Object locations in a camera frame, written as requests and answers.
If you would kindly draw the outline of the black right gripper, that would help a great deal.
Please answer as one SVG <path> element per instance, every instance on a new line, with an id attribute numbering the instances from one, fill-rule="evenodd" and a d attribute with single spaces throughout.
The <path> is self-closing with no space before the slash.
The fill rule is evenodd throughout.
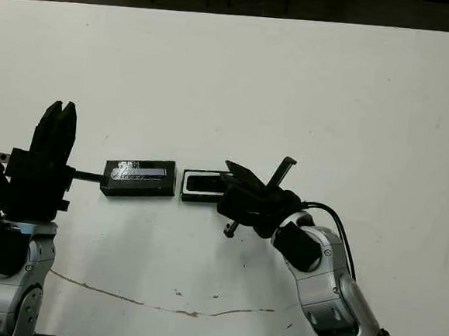
<path id="1" fill-rule="evenodd" d="M 266 184 L 243 165 L 229 160 L 225 163 L 230 175 L 220 175 L 226 188 L 217 203 L 217 212 L 235 223 L 252 227 L 263 239 L 273 236 L 293 211 L 294 192 L 282 189 L 280 183 L 296 160 L 284 158 Z"/>

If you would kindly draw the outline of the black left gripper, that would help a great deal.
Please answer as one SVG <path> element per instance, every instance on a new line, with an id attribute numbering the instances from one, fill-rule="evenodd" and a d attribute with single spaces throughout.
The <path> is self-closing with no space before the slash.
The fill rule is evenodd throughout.
<path id="1" fill-rule="evenodd" d="M 77 133 L 76 107 L 69 102 L 62 109 L 57 100 L 36 125 L 30 149 L 45 151 L 54 129 L 54 158 L 28 151 L 0 153 L 0 207 L 13 220 L 48 222 L 58 211 L 66 211 L 64 199 L 76 180 L 102 183 L 104 176 L 67 166 Z"/>

